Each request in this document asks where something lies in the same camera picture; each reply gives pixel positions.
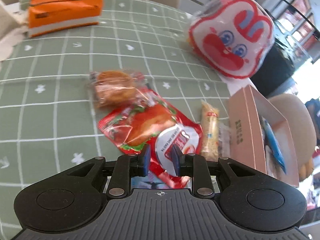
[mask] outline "red snack bag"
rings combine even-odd
[[[155,92],[148,101],[120,107],[100,120],[98,127],[125,154],[139,154],[151,146],[150,171],[171,188],[183,188],[189,177],[177,177],[170,150],[177,144],[184,154],[200,153],[202,129]]]

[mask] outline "table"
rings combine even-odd
[[[108,112],[93,107],[88,73],[133,69],[188,118],[201,100],[228,124],[229,91],[185,42],[186,14],[145,0],[104,0],[98,26],[59,31],[18,44],[0,71],[0,238],[21,227],[15,196],[28,185],[97,155],[120,151],[97,129]]]

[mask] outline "tissue box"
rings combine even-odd
[[[230,157],[268,174],[258,113],[269,122],[286,164],[287,174],[279,169],[276,178],[298,187],[297,158],[288,121],[250,85],[229,99]]]
[[[31,0],[29,36],[98,24],[103,0]]]

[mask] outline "crosshair marking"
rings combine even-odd
[[[159,195],[160,197],[164,196],[164,194],[167,194],[167,193],[164,193],[163,191],[159,191],[158,193],[156,193],[157,195]]]

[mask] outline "plastic wrapper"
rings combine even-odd
[[[230,155],[230,128],[219,122],[219,157],[228,157]]]
[[[144,75],[132,71],[104,71],[90,74],[97,107],[129,105],[147,100]]]
[[[251,77],[274,43],[274,24],[254,0],[211,0],[188,26],[188,42],[227,77]]]
[[[201,103],[201,127],[203,130],[201,155],[207,161],[216,162],[219,158],[219,110],[205,101],[201,101]]]
[[[189,177],[177,177],[171,148],[178,145],[184,154],[200,153],[202,129],[155,92],[148,100],[119,107],[100,120],[98,127],[125,154],[139,154],[151,146],[150,171],[170,188],[184,188]]]

